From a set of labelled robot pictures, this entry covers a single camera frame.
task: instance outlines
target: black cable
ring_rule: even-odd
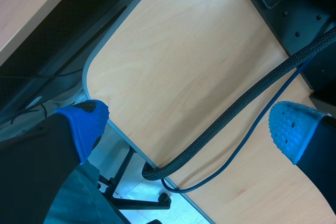
[[[6,79],[49,79],[49,78],[59,78],[59,77],[64,77],[64,76],[69,76],[74,73],[78,73],[80,71],[83,71],[83,69],[78,69],[76,71],[72,71],[69,73],[64,73],[64,74],[57,74],[54,76],[0,76],[0,78],[6,78]]]
[[[276,100],[281,96],[281,94],[284,92],[284,90],[288,87],[288,85],[291,84],[291,82],[304,70],[304,68],[309,64],[309,62],[311,61],[307,60],[306,62],[304,62],[292,75],[291,77],[289,77],[289,79],[285,82],[284,85],[282,85],[282,87],[279,89],[279,91],[275,94],[275,96],[267,103],[267,105],[264,107],[264,109],[261,111],[261,113],[258,115],[258,117],[256,118],[256,120],[254,121],[254,123],[252,124],[251,128],[249,129],[249,131],[247,132],[247,134],[245,135],[245,137],[243,138],[243,140],[241,141],[241,143],[237,146],[237,148],[235,149],[235,151],[231,154],[231,156],[229,157],[229,159],[225,162],[225,164],[218,169],[218,171],[216,171],[214,174],[210,175],[209,177],[207,177],[205,180],[201,181],[200,183],[190,187],[190,188],[186,188],[186,189],[174,189],[169,187],[166,182],[164,181],[164,179],[161,180],[162,185],[164,186],[164,188],[166,188],[168,191],[171,191],[172,193],[179,193],[179,194],[185,194],[185,193],[189,193],[193,190],[198,189],[199,187],[205,185],[206,183],[208,183],[210,180],[212,180],[213,178],[217,177],[222,171],[224,171],[229,164],[232,162],[232,160],[236,157],[236,155],[239,153],[239,151],[241,150],[241,148],[243,148],[243,146],[246,144],[246,142],[248,141],[248,139],[250,138],[250,136],[252,135],[254,129],[257,127],[258,123],[260,122],[260,120],[264,117],[264,115],[267,113],[267,111],[272,107],[272,105],[276,102]]]
[[[47,109],[46,109],[46,107],[44,107],[43,103],[41,103],[40,105],[41,105],[41,107],[42,107],[43,110],[44,110],[44,119],[46,119],[46,118],[48,117]]]
[[[227,125],[243,108],[259,96],[269,86],[287,74],[293,68],[309,60],[324,48],[336,41],[336,28],[332,28],[319,39],[302,48],[300,51],[289,57],[282,64],[268,73],[241,97],[238,98],[208,129],[205,130],[190,146],[180,155],[170,161],[162,168],[152,168],[145,163],[142,176],[147,180],[164,179],[185,165],[194,157],[222,128]]]
[[[41,107],[42,107],[43,110],[44,110],[44,119],[45,119],[45,118],[48,117],[47,109],[46,109],[46,107],[45,107],[42,103],[41,103],[40,105],[41,105]],[[10,121],[10,122],[11,122],[10,124],[13,125],[14,120],[15,120],[17,117],[19,117],[19,116],[21,116],[21,115],[28,114],[28,113],[30,113],[30,112],[36,112],[36,111],[38,111],[38,110],[29,110],[29,111],[26,111],[26,112],[23,112],[23,113],[19,114],[19,115],[15,116],[15,117]]]
[[[38,111],[38,110],[29,110],[29,111],[26,111],[26,112],[24,112],[24,113],[22,113],[22,114],[20,114],[20,115],[17,115],[16,117],[14,117],[10,122],[10,124],[11,125],[13,125],[13,123],[14,123],[14,120],[17,118],[17,117],[19,117],[19,116],[21,116],[21,115],[25,115],[25,114],[28,114],[28,113],[30,113],[30,112],[36,112],[36,111]]]

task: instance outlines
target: black braided cable sleeve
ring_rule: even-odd
[[[311,57],[318,54],[335,41],[336,27],[332,28],[320,38],[299,50],[264,76],[241,97],[239,97],[238,100],[236,100],[219,118],[217,118],[217,120],[214,121],[209,128],[207,128],[190,146],[188,146],[180,155],[170,161],[167,165],[154,169],[148,163],[145,163],[142,170],[142,176],[147,180],[158,180],[168,177],[180,169],[257,96],[259,96],[289,71],[298,67],[306,60],[309,60]]]

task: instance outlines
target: black chair leg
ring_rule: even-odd
[[[126,171],[128,164],[130,163],[132,156],[134,154],[134,149],[130,147],[124,161],[122,162],[119,170],[117,171],[114,178],[109,180],[105,177],[99,175],[99,181],[107,185],[105,192],[102,193],[107,201],[117,207],[119,210],[160,210],[160,209],[170,209],[171,199],[168,194],[163,193],[159,196],[157,202],[144,201],[144,200],[131,200],[131,199],[117,199],[114,198],[113,194]]]
[[[107,199],[111,201],[119,210],[162,210],[170,209],[170,200],[167,201],[144,201],[133,199]]]

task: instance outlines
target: wooden desk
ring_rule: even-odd
[[[160,167],[286,58],[249,0],[141,0],[93,59],[86,83],[109,106],[110,120]],[[288,77],[170,179],[183,188],[216,171]],[[280,100],[312,105],[310,92],[298,77]],[[272,142],[268,115],[228,169],[187,195],[215,223],[336,222],[317,188]]]
[[[0,66],[61,0],[0,0]]]

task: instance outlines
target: person's leg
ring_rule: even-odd
[[[97,189],[99,170],[86,161],[58,192],[45,224],[124,223]]]

